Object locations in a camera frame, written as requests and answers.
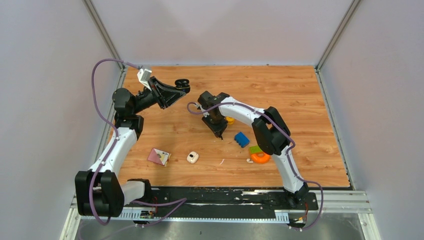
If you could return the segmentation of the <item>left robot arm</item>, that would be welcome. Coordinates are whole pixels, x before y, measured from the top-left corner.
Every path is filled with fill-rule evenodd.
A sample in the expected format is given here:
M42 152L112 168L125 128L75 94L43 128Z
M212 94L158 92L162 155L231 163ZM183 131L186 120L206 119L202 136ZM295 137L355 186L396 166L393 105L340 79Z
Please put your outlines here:
M166 109L190 90L188 79L177 79L171 86L152 76L137 95L123 87L114 91L114 123L108 122L112 137L96 162L88 170L79 171L74 179L81 216L118 217L124 206L133 201L142 207L152 203L149 180L133 178L120 184L119 170L143 131L144 118L139 113L153 105Z

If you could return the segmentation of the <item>glossy black earbud charging case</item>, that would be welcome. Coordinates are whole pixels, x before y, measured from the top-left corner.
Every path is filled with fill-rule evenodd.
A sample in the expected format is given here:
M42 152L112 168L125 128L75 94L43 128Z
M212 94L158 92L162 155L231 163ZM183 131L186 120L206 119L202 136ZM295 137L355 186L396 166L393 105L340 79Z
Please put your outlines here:
M176 89L186 94L188 94L191 90L190 81L186 78L177 79L174 83Z

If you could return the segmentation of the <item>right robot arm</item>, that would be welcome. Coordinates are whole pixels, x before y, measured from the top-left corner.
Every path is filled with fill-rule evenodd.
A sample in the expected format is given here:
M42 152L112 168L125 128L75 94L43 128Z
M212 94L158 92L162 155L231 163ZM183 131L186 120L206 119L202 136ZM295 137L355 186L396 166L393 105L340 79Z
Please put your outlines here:
M229 122L227 117L250 126L258 147L271 156L282 178L286 204L298 209L306 201L309 186L301 177L293 158L295 146L291 132L275 107L258 108L236 100L227 93L212 95L203 92L194 102L197 115L203 115L202 121L221 138Z

